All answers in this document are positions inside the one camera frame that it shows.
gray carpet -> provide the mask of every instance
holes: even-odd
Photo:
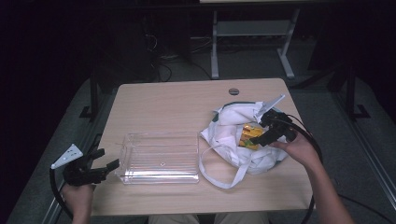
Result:
[[[276,55],[276,45],[268,45],[260,50],[241,50],[233,54],[219,55],[220,79],[281,77],[290,86],[310,78],[317,71],[307,71],[313,41],[294,41],[290,46],[289,59],[295,72],[294,80],[287,80],[283,68]],[[210,57],[207,52],[194,54],[192,61],[199,64],[185,63],[176,58],[164,62],[172,69],[169,81],[207,80],[203,71],[210,71]],[[160,67],[163,79],[169,71]],[[339,97],[326,91],[325,85],[330,77],[325,77],[304,90],[291,90],[291,96],[299,110],[306,127],[314,134],[323,151],[324,166],[333,180],[337,191],[359,202],[373,207],[396,222],[395,208],[389,202],[382,186],[373,172],[372,166],[362,150],[361,142],[354,134],[350,120],[342,108],[344,92]],[[40,163],[37,165],[29,183],[21,195],[8,223],[71,223],[70,219],[61,213],[59,218],[48,213],[53,196],[50,191],[49,168],[66,148],[72,143],[80,148],[88,148],[93,138],[101,133],[106,125],[106,118],[116,95],[100,93],[100,113],[94,122],[80,119],[82,108],[90,104],[90,89],[87,81],[76,93],[75,98],[65,111],[64,118],[57,131],[52,136]],[[363,104],[372,116],[371,119],[359,119],[354,125],[359,125],[365,133],[375,154],[383,163],[389,176],[395,181],[395,139],[396,129],[388,115],[368,86],[357,82],[356,103]],[[357,223],[386,223],[384,219],[369,212],[355,203],[344,201],[347,209]],[[271,212],[272,223],[300,223],[305,211]],[[93,217],[92,223],[143,223],[144,217]],[[309,223],[318,223],[318,215],[314,212]]]

leg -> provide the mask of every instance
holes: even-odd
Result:
[[[216,214],[215,224],[268,224],[266,212],[237,212]]]
[[[199,224],[198,216],[191,214],[154,215],[148,217],[148,224]]]

bag handle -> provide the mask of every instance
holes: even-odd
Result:
[[[247,161],[246,163],[243,163],[239,166],[238,171],[236,172],[235,178],[233,179],[233,183],[223,183],[218,181],[217,179],[213,178],[212,176],[208,175],[206,173],[204,164],[203,164],[203,159],[204,159],[204,155],[206,154],[206,152],[210,149],[213,149],[213,147],[208,148],[207,150],[205,150],[201,156],[199,157],[199,169],[201,170],[201,174],[213,185],[221,188],[221,189],[230,189],[233,186],[235,186],[236,184],[238,184],[239,182],[241,182],[244,179],[245,174],[247,173],[248,167],[251,163],[251,160]]]

dark background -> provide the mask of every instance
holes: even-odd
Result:
[[[75,10],[78,6],[72,1],[0,4],[4,223],[64,111],[92,72],[103,91],[121,83],[150,82],[155,55],[147,53],[144,33],[150,30],[189,59],[189,36],[210,36],[212,19],[208,11],[193,11],[194,16],[156,12],[142,22],[143,15],[125,11],[98,15]],[[354,66],[395,120],[394,9],[387,1],[309,7],[301,13],[295,37],[318,39],[312,68],[326,69],[340,61]],[[230,19],[234,15],[241,16],[225,14]],[[175,35],[180,27],[183,32]]]

white cloth bag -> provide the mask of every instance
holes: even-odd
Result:
[[[256,175],[267,172],[288,156],[279,148],[259,146],[257,150],[253,150],[238,146],[243,125],[260,122],[262,115],[284,97],[281,95],[269,103],[234,102],[215,111],[215,117],[209,123],[209,127],[201,131],[201,136],[210,145],[209,149],[215,150],[224,160],[237,167],[238,171],[233,183],[222,183],[209,176],[203,164],[206,150],[200,155],[199,168],[209,182],[219,188],[230,189],[242,181],[246,173]],[[282,136],[278,141],[286,141],[286,138]]]

